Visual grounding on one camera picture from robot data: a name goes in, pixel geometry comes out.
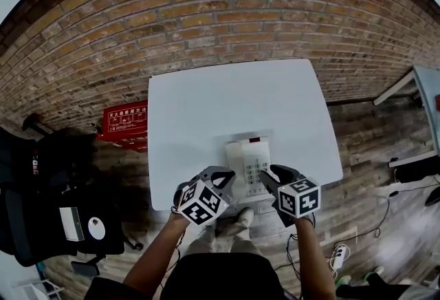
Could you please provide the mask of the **black office chair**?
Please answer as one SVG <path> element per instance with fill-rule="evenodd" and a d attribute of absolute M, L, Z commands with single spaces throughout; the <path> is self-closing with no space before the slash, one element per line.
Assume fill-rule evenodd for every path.
<path fill-rule="evenodd" d="M 85 239 L 67 241 L 60 207 L 76 207 Z M 9 251 L 24 267 L 51 257 L 92 255 L 89 261 L 72 261 L 75 273 L 85 277 L 100 274 L 98 262 L 108 255 L 121 255 L 128 246 L 142 250 L 143 244 L 131 242 L 122 230 L 122 222 L 110 190 L 99 182 L 80 184 L 66 191 L 35 191 L 11 184 L 0 185 L 0 250 Z M 88 230 L 92 217 L 102 220 L 104 239 L 94 239 Z"/>

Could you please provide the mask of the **white desk telephone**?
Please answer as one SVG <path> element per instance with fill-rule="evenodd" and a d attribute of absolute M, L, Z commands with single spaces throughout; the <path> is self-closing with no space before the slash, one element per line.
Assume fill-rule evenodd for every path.
<path fill-rule="evenodd" d="M 236 173 L 232 187 L 236 200 L 267 195 L 260 172 L 269 172 L 271 164 L 270 143 L 267 137 L 248 138 L 225 145 L 229 167 Z"/>

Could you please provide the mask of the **white flat box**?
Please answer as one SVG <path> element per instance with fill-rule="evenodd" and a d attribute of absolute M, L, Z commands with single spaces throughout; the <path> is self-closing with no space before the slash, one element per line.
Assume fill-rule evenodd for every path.
<path fill-rule="evenodd" d="M 85 239 L 78 209 L 76 207 L 60 207 L 60 217 L 67 241 L 81 242 Z"/>

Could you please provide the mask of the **person's right forearm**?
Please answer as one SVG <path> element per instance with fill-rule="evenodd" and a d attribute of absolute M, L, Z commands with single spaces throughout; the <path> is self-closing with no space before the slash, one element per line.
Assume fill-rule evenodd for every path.
<path fill-rule="evenodd" d="M 306 218 L 294 220 L 300 259 L 300 284 L 304 300 L 336 300 L 336 286 L 315 229 Z"/>

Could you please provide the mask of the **white square table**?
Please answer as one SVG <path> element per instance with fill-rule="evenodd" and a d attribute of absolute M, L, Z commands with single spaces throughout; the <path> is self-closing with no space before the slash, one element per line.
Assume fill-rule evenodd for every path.
<path fill-rule="evenodd" d="M 326 185 L 342 179 L 336 135 L 307 59 L 187 69 L 148 84 L 151 205 L 167 211 L 177 185 L 224 165 L 227 142 L 265 136 L 274 164 Z"/>

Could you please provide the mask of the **red fire extinguisher box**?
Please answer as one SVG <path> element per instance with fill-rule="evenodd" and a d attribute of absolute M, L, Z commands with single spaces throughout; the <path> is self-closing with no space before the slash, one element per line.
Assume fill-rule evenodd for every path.
<path fill-rule="evenodd" d="M 128 103 L 104 110 L 97 138 L 123 149 L 147 151 L 147 102 Z"/>

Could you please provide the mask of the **white round disc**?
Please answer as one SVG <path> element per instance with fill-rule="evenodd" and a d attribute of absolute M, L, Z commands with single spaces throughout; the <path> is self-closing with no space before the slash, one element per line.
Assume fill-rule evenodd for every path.
<path fill-rule="evenodd" d="M 102 240 L 105 237 L 106 229 L 102 220 L 98 217 L 92 217 L 88 222 L 89 234 L 97 240 Z"/>

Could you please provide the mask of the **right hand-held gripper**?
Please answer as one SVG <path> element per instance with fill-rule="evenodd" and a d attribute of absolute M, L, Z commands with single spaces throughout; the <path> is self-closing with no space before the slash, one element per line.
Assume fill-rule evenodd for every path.
<path fill-rule="evenodd" d="M 320 185 L 298 170 L 271 164 L 270 171 L 261 170 L 259 176 L 267 192 L 275 197 L 272 206 L 285 228 L 294 224 L 294 218 L 306 217 L 320 209 Z"/>

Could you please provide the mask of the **white power strip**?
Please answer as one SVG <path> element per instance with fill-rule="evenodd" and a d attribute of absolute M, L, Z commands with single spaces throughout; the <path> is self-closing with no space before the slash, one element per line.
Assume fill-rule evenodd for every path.
<path fill-rule="evenodd" d="M 331 259 L 331 266 L 334 270 L 340 269 L 343 265 L 345 256 L 347 253 L 347 247 L 343 244 L 340 244 Z"/>

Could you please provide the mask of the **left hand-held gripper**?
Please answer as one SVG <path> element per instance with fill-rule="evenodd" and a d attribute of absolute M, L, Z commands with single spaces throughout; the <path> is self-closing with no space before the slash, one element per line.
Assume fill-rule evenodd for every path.
<path fill-rule="evenodd" d="M 190 223 L 205 226 L 234 204 L 236 173 L 227 167 L 209 166 L 188 182 L 179 184 L 173 198 L 173 212 Z"/>

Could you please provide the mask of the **black bag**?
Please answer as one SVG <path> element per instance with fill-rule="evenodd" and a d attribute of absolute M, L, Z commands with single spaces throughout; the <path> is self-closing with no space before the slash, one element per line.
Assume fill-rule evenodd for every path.
<path fill-rule="evenodd" d="M 61 129 L 36 141 L 0 127 L 0 185 L 37 191 L 85 181 L 95 170 L 95 139 Z"/>

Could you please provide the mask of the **person's white shoe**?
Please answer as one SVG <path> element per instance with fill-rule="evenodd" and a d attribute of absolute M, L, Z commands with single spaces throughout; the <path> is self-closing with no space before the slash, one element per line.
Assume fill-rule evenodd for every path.
<path fill-rule="evenodd" d="M 244 208 L 237 216 L 236 222 L 245 228 L 249 228 L 254 219 L 254 211 Z"/>

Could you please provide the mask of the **person's left forearm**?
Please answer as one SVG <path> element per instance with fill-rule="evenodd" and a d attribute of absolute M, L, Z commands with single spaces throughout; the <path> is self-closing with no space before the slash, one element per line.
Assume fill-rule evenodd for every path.
<path fill-rule="evenodd" d="M 152 298 L 188 225 L 186 218 L 171 213 L 163 229 L 128 272 L 123 284 L 138 290 L 149 299 Z"/>

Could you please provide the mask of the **white side table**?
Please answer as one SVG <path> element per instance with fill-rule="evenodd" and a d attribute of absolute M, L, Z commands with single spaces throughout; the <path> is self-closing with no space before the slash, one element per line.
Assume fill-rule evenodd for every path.
<path fill-rule="evenodd" d="M 434 147 L 433 153 L 440 157 L 440 69 L 413 66 L 407 75 L 382 92 L 373 104 L 377 106 L 384 102 L 412 80 L 415 81 L 428 118 Z"/>

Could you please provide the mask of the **person's dark shirt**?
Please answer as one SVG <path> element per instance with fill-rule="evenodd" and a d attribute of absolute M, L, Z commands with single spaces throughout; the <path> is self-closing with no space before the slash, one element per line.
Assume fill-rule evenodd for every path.
<path fill-rule="evenodd" d="M 286 300 L 271 263 L 252 253 L 198 253 L 182 257 L 161 287 L 96 277 L 84 300 Z"/>

